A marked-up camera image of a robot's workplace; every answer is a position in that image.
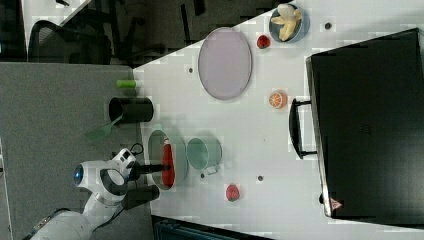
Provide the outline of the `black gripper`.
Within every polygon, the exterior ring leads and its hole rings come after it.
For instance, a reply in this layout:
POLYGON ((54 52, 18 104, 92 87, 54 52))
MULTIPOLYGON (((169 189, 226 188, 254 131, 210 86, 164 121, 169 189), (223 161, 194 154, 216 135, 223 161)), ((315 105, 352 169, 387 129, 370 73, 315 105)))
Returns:
POLYGON ((154 173, 154 172, 162 172, 167 171, 171 169, 170 165, 163 165, 163 164, 155 164, 155 165, 146 165, 146 168, 144 165, 140 165, 138 162, 135 162, 132 165, 130 174, 129 174, 129 180, 130 181, 136 181, 139 179, 139 177, 147 173, 154 173))

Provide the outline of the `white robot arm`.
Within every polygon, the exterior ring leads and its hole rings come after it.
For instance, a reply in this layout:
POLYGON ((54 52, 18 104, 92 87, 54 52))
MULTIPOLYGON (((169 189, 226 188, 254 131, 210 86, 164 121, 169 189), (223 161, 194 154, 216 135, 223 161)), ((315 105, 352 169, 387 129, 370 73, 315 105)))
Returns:
POLYGON ((169 165, 140 165, 134 160, 87 161, 74 173, 74 184, 91 195, 82 212, 60 208, 40 220, 22 240, 89 240, 98 229, 109 224, 122 211, 156 200, 156 186, 135 187, 141 175, 170 170, 169 165))

